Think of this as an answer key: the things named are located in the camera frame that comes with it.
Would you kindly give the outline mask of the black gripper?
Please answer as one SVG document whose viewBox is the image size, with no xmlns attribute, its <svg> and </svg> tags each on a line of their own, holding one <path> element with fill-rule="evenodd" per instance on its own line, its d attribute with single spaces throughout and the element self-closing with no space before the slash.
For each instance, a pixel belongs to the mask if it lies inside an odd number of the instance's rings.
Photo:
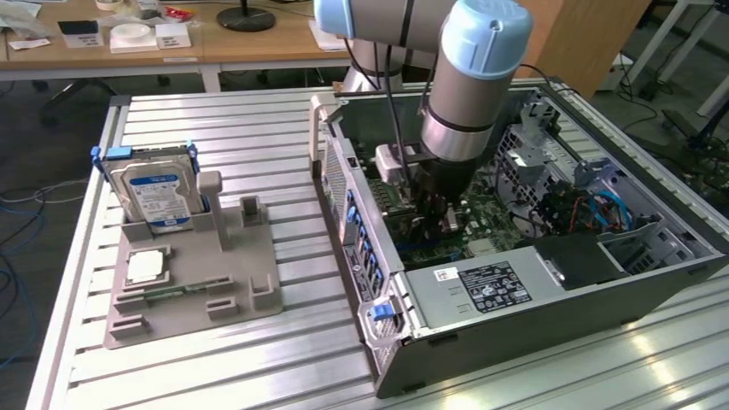
<svg viewBox="0 0 729 410">
<path fill-rule="evenodd" d="M 476 160 L 454 162 L 422 161 L 416 170 L 415 202 L 423 214 L 444 214 L 468 186 L 476 171 Z"/>
</svg>

